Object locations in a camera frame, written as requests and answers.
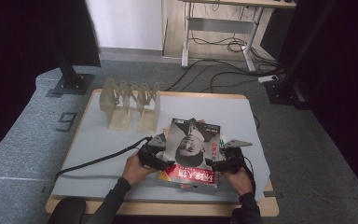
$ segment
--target table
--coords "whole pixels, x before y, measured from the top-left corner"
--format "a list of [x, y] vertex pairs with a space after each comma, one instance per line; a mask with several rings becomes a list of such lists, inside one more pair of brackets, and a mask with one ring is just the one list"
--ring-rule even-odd
[[[76, 137], [79, 135], [79, 130], [85, 122], [87, 112], [90, 111], [91, 99], [94, 94], [99, 94], [101, 90], [96, 90], [90, 97], [89, 104], [86, 108], [79, 128], [77, 129]], [[189, 92], [161, 92], [161, 96], [179, 96], [207, 99], [238, 99], [246, 100], [243, 95], [232, 94], [211, 94], [211, 93], [189, 93]], [[57, 203], [62, 199], [55, 195], [50, 195], [46, 205], [46, 210], [52, 213]], [[86, 213], [92, 214], [101, 205], [103, 199], [88, 199]], [[273, 196], [273, 187], [268, 180], [267, 186], [264, 190], [264, 195], [258, 203], [263, 217], [275, 217], [279, 214], [279, 208], [276, 198]], [[150, 202], [124, 202], [118, 210], [119, 215], [145, 215], [145, 216], [207, 216], [207, 217], [230, 217], [234, 208], [240, 207], [238, 203], [150, 203]]]
[[[255, 66], [250, 55], [250, 49], [255, 39], [255, 33], [260, 23], [264, 7], [294, 8], [296, 3], [286, 3], [283, 0], [181, 0], [186, 2], [186, 37], [182, 51], [182, 67], [188, 67], [188, 35], [190, 30], [209, 31], [220, 33], [247, 34], [250, 38], [246, 46], [242, 46], [242, 52], [250, 72], [255, 72]], [[207, 18], [191, 17], [191, 5], [195, 3], [222, 4], [233, 6], [257, 7], [257, 13], [253, 21], [229, 21]]]

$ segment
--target hand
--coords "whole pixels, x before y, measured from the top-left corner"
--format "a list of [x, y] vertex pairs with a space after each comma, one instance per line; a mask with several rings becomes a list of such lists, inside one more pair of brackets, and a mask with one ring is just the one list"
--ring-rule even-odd
[[253, 191], [251, 179], [245, 169], [240, 168], [234, 175], [229, 172], [222, 172], [222, 175], [227, 178], [229, 184], [239, 196]]
[[127, 158], [127, 163], [121, 176], [124, 177], [131, 186], [133, 186], [143, 180], [147, 175], [156, 171], [157, 170], [152, 168], [143, 167], [139, 161], [138, 151], [136, 151]]

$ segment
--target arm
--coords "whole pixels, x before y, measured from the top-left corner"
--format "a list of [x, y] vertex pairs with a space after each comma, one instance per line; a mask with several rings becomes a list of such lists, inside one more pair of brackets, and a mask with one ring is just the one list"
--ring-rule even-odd
[[238, 213], [241, 223], [259, 224], [262, 223], [260, 209], [255, 202], [255, 193], [252, 190], [251, 180], [245, 169], [241, 168], [236, 174], [222, 173], [230, 183], [231, 187], [240, 196], [242, 203], [241, 211]]
[[144, 168], [139, 161], [138, 152], [132, 154], [128, 159], [121, 178], [115, 187], [106, 195], [103, 203], [87, 222], [88, 224], [111, 224], [116, 212], [124, 202], [124, 196], [132, 186], [139, 183], [147, 175], [156, 172], [153, 169]]

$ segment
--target magazine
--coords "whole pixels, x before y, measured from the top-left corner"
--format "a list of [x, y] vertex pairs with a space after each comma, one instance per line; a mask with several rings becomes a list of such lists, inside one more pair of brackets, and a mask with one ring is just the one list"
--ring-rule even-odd
[[195, 119], [172, 119], [162, 159], [175, 161], [158, 179], [185, 186], [217, 187], [217, 178], [205, 158], [220, 160], [220, 126]]

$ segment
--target gray carpet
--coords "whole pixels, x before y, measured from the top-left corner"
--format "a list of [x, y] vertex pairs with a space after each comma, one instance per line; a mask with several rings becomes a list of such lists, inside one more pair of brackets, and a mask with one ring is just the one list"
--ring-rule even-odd
[[[62, 166], [92, 90], [101, 88], [107, 77], [149, 84], [160, 81], [164, 90], [185, 71], [179, 64], [171, 63], [102, 61], [102, 66], [76, 68], [78, 73], [96, 76], [84, 96], [45, 97], [61, 77], [58, 69], [36, 80], [33, 98], [0, 144], [0, 223], [48, 222], [45, 204], [53, 176]], [[205, 67], [196, 65], [172, 91], [181, 90]], [[208, 68], [185, 91], [208, 88], [213, 74], [223, 71], [229, 69]], [[213, 84], [234, 85], [254, 79], [224, 75]], [[280, 208], [277, 217], [264, 217], [264, 223], [358, 223], [358, 179], [311, 111], [271, 105], [264, 87], [256, 81], [233, 88], [214, 88], [213, 92], [245, 95], [260, 121], [258, 133]], [[76, 113], [68, 132], [63, 130], [69, 128], [69, 123], [59, 122], [62, 113]], [[131, 223], [137, 221], [139, 218], [131, 219]], [[150, 219], [150, 223], [178, 221], [206, 223], [200, 219]], [[225, 221], [216, 219], [215, 223]]]

